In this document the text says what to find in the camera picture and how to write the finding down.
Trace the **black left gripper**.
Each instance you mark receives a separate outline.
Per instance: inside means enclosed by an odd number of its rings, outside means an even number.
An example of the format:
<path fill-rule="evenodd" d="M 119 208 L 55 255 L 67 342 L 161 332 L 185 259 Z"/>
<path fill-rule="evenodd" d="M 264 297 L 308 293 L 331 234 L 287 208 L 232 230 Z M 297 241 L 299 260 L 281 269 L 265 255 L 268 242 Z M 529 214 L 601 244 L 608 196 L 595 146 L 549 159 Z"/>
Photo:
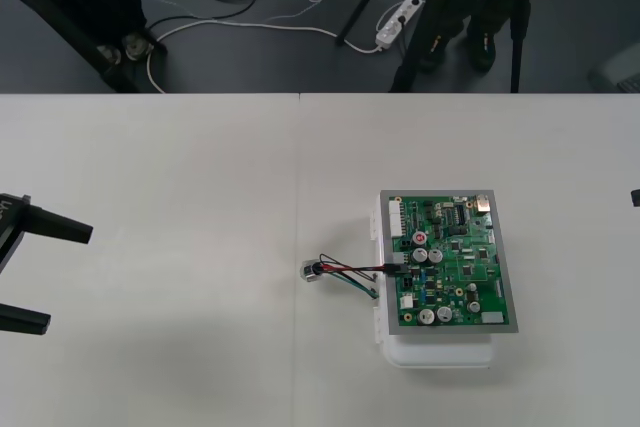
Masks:
<path fill-rule="evenodd" d="M 1 269 L 11 259 L 24 233 L 69 242 L 88 244 L 93 227 L 40 207 L 30 206 L 30 196 L 1 194 Z M 23 218 L 23 230 L 20 223 Z M 0 330 L 29 335 L 44 335 L 51 315 L 19 307 L 0 305 Z"/>

